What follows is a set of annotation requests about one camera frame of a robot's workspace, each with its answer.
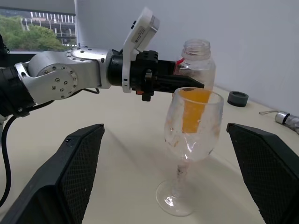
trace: tree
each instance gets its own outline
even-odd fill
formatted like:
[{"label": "tree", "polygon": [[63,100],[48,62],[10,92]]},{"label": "tree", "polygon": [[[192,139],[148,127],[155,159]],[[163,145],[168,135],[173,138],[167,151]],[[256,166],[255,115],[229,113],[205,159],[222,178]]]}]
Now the tree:
[{"label": "tree", "polygon": [[53,30],[40,26],[29,26],[23,30],[21,17],[5,17],[0,15],[0,34],[3,42],[10,50],[66,50],[56,38]]}]

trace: white table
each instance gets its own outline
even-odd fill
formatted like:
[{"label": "white table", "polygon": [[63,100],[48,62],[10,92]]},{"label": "white table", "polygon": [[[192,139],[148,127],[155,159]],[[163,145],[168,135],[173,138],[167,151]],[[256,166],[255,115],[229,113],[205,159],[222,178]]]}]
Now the white table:
[{"label": "white table", "polygon": [[[214,89],[225,101],[228,92]],[[104,123],[105,134],[93,191],[84,224],[262,224],[258,208],[245,184],[232,147],[227,123],[261,128],[277,134],[299,154],[299,136],[274,122],[273,115],[259,115],[269,108],[248,102],[245,108],[225,103],[222,130],[212,155],[190,168],[197,186],[198,207],[188,217],[173,217],[155,199],[159,183],[174,177],[176,163],[166,153],[164,121],[171,94],[155,92],[151,102],[121,88],[87,92],[54,102],[17,119],[8,134],[12,188],[0,209],[4,214],[35,171],[59,148],[63,139],[79,128]],[[0,164],[0,192],[5,187]]]}]

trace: window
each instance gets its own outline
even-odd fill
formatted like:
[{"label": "window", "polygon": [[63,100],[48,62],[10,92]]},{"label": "window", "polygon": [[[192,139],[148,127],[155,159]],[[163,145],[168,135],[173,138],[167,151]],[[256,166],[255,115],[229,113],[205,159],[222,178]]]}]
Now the window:
[{"label": "window", "polygon": [[12,51],[63,51],[77,46],[75,16],[0,8],[0,34]]}]

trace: black cable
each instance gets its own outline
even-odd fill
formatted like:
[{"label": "black cable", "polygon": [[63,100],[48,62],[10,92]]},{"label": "black cable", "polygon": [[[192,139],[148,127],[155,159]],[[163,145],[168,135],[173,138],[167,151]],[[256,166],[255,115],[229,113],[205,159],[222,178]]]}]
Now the black cable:
[{"label": "black cable", "polygon": [[85,91],[87,91],[87,92],[94,93],[94,94],[99,94],[99,93],[100,93],[100,91],[99,91],[99,89],[98,89],[98,88],[95,88],[95,90],[96,90],[96,91],[89,90],[89,89],[83,89],[83,90],[85,90]]},{"label": "black cable", "polygon": [[[37,109],[40,109],[42,107],[45,107],[45,106],[53,103],[53,102],[54,102],[54,100],[49,101],[49,102],[44,103],[44,104],[37,105],[37,106],[29,107],[28,111],[35,111]],[[3,155],[4,167],[5,167],[5,173],[6,173],[6,186],[5,186],[3,196],[0,200],[0,207],[6,201],[6,199],[8,197],[8,194],[9,194],[9,191],[10,191],[10,187],[11,187],[11,169],[10,169],[10,164],[9,164],[9,159],[8,159],[8,154],[7,154],[6,141],[7,141],[7,133],[8,133],[9,127],[11,126],[13,121],[16,120],[16,119],[17,119],[16,116],[12,116],[8,120],[8,122],[5,124],[5,127],[4,127],[3,132],[2,132],[2,136],[1,136],[2,155]]]}]

